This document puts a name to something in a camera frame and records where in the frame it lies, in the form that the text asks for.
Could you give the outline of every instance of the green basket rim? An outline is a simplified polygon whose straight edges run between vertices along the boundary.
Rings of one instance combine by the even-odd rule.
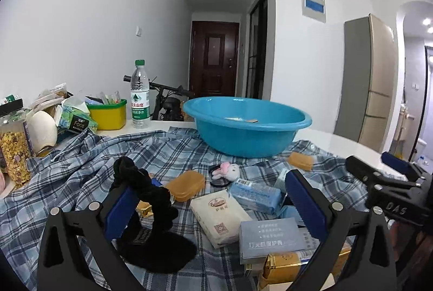
[[[126,99],[121,99],[120,103],[116,103],[116,104],[102,104],[102,105],[86,104],[86,105],[89,110],[95,110],[95,109],[117,109],[124,106],[125,104],[126,104]]]

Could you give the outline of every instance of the black fuzzy object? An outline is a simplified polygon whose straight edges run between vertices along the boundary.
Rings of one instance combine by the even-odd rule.
[[[138,169],[133,160],[122,157],[114,163],[114,182],[110,190],[128,182],[138,198],[152,206],[152,230],[143,228],[137,212],[128,222],[122,236],[116,240],[119,254],[130,264],[153,273],[171,274],[181,270],[197,252],[196,245],[183,236],[172,233],[173,219],[178,210],[171,205],[170,192],[152,184],[149,173]]]

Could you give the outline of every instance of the plush bunny toy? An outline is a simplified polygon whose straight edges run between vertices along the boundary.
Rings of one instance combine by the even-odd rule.
[[[228,161],[221,163],[220,168],[212,172],[212,180],[224,178],[233,182],[236,181],[239,177],[239,165],[231,164]]]

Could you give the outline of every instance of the blue plastic basin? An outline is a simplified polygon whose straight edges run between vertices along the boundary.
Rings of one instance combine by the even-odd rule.
[[[312,122],[311,117],[299,109],[251,98],[195,98],[187,101],[183,110],[195,119],[202,140],[210,147],[245,158],[281,153],[293,141],[296,132]]]

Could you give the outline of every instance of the bottle label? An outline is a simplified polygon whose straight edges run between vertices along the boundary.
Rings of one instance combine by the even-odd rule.
[[[133,120],[144,120],[150,117],[149,91],[131,91],[131,110]]]

